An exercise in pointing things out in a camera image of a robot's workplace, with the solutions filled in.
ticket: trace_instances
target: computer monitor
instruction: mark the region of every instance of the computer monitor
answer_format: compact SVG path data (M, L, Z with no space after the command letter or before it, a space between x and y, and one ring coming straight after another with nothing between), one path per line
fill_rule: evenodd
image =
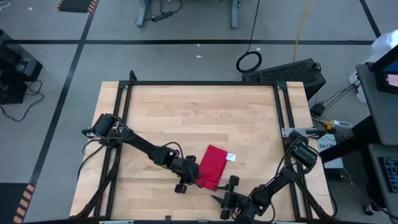
M372 64L370 69L376 75L379 91L398 94L398 45Z

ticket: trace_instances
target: yellow cable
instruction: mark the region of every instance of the yellow cable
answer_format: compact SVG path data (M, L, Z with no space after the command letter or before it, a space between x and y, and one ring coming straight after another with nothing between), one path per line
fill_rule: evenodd
M304 21L305 21L305 18L306 18L306 16L307 16L307 14L308 14L308 9L310 8L311 2L312 2L312 0L308 0L307 6L305 7L305 10L304 10L303 19L301 20L300 27L298 28L296 43L294 44L293 62L295 62L295 61L296 61L296 58L297 58L297 45L298 45L298 43L299 43L301 30L303 29Z

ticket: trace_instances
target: desk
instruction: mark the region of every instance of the desk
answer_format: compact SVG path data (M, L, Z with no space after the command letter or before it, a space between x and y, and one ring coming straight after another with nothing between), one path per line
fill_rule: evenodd
M136 21L138 27L142 27L144 25L145 19L151 16L150 2L151 0L139 1L139 13ZM239 7L239 1L231 0L231 29L238 28L238 7Z
M384 203L386 204L386 208L393 215L397 216L398 194L394 194L389 191L382 168L378 161L378 157L398 157L398 148L392 146L383 146L380 144L370 144L368 146L368 151L372 160L374 171L376 173L377 181L379 182L380 191L384 199ZM398 223L398 221L395 219L390 218L390 220L392 223Z
M381 142L386 146L398 146L398 95L379 91L375 74L370 71L368 65L357 65L356 71L371 115L353 127L352 138L321 152L325 162L363 149L371 143Z
M103 82L93 123L100 114L113 112L117 87L118 82ZM288 83L288 88L296 127L311 127L302 83ZM271 86L134 85L126 124L153 144L180 143L186 156L197 156L197 163L209 144L235 154L236 162L227 162L220 185L226 184L230 175L237 175L241 180L235 190L246 195L274 176L284 154ZM310 144L317 148L315 140L311 139ZM97 148L96 143L91 144L86 153L91 154ZM83 167L71 215L77 214L96 191L103 160L104 150ZM318 160L305 177L309 191L331 215L333 209L322 162ZM111 218L164 220L171 215L173 220L220 220L220 205L210 195L223 197L224 191L212 192L189 185L186 194L176 194L174 187L178 181L175 174L124 144ZM107 192L103 198L100 214L104 214ZM298 199L304 217L301 195ZM272 201L276 220L294 220L289 186L275 194ZM271 217L272 209L268 209L256 219Z

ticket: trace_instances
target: black floor stripe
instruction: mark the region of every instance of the black floor stripe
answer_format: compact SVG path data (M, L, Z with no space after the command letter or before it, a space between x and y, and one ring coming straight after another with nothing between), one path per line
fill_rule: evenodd
M6 44L80 44L81 40L8 40ZM85 40L97 45L249 44L250 40ZM300 40L299 45L371 45L373 40ZM295 40L253 40L252 44L294 45Z
M371 14L371 11L369 10L368 4L366 4L365 0L359 0L359 1L360 1L361 5L362 5L363 11L366 14L366 17L368 18L369 23L372 26L374 35L376 35L376 37L380 37L381 36L380 30L377 27L376 21L374 21L374 19L373 19L373 16Z
M65 100L66 100L67 95L68 95L70 84L72 82L73 76L75 75L75 70L77 68L81 52L83 51L84 41L87 38L88 31L90 29L91 23L93 22L95 10L96 10L96 7L94 8L94 11L87 18L85 28L84 28L83 33L81 35L80 41L78 43L79 45L78 45L78 47L76 49L75 56L73 57L72 63L71 63L70 68L69 68L68 76L65 79L65 83L63 84L61 95L60 95L60 98L58 99L57 107L55 108L54 114L52 116L49 130L47 131L47 134L45 136L43 146L42 146L42 148L40 150L39 158L37 159L35 168L34 168L33 173L32 173L32 177L30 178L30 183L32 185L34 185L34 186L37 185L37 182L38 182L39 177L40 177L40 173L41 173L41 171L43 169L45 158L47 157L47 153L49 152L49 148L50 148L50 145L51 145L51 142L52 142L52 138L53 138L54 132L55 132L55 130L57 128L57 124L58 124L58 121L60 119L60 115L61 115L61 112L62 112L62 109L63 109L63 105L64 105Z

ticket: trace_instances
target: black clamp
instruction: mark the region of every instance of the black clamp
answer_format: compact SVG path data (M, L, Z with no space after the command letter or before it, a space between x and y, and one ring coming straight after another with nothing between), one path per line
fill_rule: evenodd
M137 76L134 73L133 70L130 70L130 76L129 76L129 81L130 81L130 85L133 85L135 81L137 81Z
M231 216L231 208L234 207L238 202L238 194L234 193L235 186L239 185L239 177L232 175L229 177L228 184L223 187L217 187L217 189L225 190L224 199L212 195L212 197L221 205L223 209L221 211L220 219L227 220Z
M164 217L164 220L165 220L166 224L171 224L172 223L172 216L171 215L166 215Z

